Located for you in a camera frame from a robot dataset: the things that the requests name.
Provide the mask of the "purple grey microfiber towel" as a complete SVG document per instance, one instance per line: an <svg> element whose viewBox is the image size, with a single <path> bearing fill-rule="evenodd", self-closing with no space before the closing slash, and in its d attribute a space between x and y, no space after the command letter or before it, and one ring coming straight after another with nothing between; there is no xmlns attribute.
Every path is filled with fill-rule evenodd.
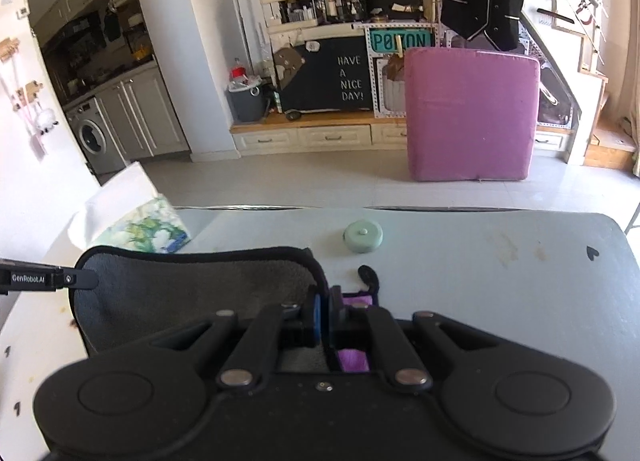
<svg viewBox="0 0 640 461"><path fill-rule="evenodd" d="M365 353L337 351L322 335L330 287L308 249L266 247L220 253L152 254L93 247L77 268L98 277L93 290L68 292L89 354L108 351L177 325L229 309L254 318L272 304L306 306L314 316L310 344L281 356L285 372L366 372Z"/></svg>

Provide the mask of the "staircase with metal railing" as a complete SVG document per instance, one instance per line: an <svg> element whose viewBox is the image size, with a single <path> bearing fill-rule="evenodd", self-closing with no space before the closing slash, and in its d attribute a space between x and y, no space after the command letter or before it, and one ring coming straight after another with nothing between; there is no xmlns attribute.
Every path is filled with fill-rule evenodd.
<svg viewBox="0 0 640 461"><path fill-rule="evenodd" d="M567 164L631 170L623 80L634 1L525 0L523 12L576 104Z"/></svg>

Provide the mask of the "floral tissue box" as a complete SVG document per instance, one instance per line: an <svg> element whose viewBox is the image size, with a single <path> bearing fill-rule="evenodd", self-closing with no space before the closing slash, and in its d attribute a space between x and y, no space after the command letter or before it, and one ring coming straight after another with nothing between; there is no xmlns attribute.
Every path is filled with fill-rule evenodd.
<svg viewBox="0 0 640 461"><path fill-rule="evenodd" d="M191 235L144 168L134 163L100 187L67 228L75 247L106 245L143 253L174 254Z"/></svg>

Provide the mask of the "pink upholstered chair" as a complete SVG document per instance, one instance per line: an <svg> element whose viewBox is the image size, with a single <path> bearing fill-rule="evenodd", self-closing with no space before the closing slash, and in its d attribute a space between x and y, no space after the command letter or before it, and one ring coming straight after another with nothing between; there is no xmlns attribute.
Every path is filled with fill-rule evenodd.
<svg viewBox="0 0 640 461"><path fill-rule="evenodd" d="M527 178L539 62L507 52L411 48L405 55L408 169L415 181Z"/></svg>

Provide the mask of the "grey trash bin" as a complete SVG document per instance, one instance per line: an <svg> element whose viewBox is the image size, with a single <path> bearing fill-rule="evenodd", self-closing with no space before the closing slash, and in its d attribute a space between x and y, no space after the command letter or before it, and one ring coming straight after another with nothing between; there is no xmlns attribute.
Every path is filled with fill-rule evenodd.
<svg viewBox="0 0 640 461"><path fill-rule="evenodd" d="M268 99L259 77L246 83L231 82L227 97L235 123L259 122L266 115Z"/></svg>

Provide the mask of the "white shelf with bottles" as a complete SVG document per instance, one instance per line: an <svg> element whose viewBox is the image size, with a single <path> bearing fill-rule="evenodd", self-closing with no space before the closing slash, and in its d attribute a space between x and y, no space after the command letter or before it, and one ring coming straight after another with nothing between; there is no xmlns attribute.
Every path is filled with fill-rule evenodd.
<svg viewBox="0 0 640 461"><path fill-rule="evenodd" d="M319 19L318 0L260 0L269 35L315 28Z"/></svg>

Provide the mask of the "black have a nice day cabinet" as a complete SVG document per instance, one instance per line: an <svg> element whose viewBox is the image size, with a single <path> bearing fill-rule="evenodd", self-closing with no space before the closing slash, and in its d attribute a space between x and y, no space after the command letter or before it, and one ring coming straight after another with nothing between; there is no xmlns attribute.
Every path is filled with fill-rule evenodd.
<svg viewBox="0 0 640 461"><path fill-rule="evenodd" d="M371 111L366 42L362 36L305 40L273 54L284 111Z"/></svg>

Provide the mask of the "cream drawer platform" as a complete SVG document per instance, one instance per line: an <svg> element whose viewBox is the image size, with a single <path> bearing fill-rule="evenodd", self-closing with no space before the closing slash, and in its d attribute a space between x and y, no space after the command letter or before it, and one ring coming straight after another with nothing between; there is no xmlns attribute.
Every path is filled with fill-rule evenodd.
<svg viewBox="0 0 640 461"><path fill-rule="evenodd" d="M284 114L270 112L255 123L233 124L236 150L242 156L283 153L406 150L407 126L403 117L376 118L372 111L317 113L290 121ZM462 136L464 143L497 143L510 139L508 130L477 129L474 136ZM574 130L537 125L532 138L533 151L561 155L570 150Z"/></svg>

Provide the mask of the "pink wall hanging ribbons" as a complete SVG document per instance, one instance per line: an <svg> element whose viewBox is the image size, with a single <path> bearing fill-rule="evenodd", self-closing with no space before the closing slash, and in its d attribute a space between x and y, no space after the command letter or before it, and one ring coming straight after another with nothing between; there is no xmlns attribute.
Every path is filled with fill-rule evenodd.
<svg viewBox="0 0 640 461"><path fill-rule="evenodd" d="M43 83L38 80L22 82L21 67L18 64L20 41L16 37L7 37L1 41L1 64L8 67L9 78L1 72L1 90L11 103L12 111L21 115L29 137L29 147L41 161L46 155L42 138L58 127L58 118L51 108L45 108L40 100Z"/></svg>

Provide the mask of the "silver washing machine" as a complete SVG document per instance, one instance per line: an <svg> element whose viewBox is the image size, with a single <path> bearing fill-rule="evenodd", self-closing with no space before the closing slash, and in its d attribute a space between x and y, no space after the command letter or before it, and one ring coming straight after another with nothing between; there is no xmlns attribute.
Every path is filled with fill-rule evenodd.
<svg viewBox="0 0 640 461"><path fill-rule="evenodd" d="M126 167L127 162L96 97L72 106L65 115L93 173L111 174Z"/></svg>

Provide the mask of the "cream kitchen base cabinet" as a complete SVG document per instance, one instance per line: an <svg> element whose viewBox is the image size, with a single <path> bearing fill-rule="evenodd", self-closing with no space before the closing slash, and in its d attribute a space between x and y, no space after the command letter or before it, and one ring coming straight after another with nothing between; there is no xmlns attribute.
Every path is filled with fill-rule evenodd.
<svg viewBox="0 0 640 461"><path fill-rule="evenodd" d="M156 63L104 84L96 100L127 161L190 149Z"/></svg>

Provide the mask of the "small green round lid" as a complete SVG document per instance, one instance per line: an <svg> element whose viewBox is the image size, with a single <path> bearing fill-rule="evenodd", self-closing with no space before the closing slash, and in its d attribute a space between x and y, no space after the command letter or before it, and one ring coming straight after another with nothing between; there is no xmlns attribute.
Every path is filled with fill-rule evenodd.
<svg viewBox="0 0 640 461"><path fill-rule="evenodd" d="M349 224L343 241L352 253L366 254L377 250L384 239L383 229L376 221L360 219Z"/></svg>

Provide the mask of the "teal potion sign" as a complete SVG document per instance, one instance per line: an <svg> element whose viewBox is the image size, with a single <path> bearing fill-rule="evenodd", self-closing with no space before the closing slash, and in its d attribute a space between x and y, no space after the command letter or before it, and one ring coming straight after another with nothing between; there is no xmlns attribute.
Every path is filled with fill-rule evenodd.
<svg viewBox="0 0 640 461"><path fill-rule="evenodd" d="M372 28L369 40L376 54L399 54L410 48L431 47L432 32L429 28Z"/></svg>

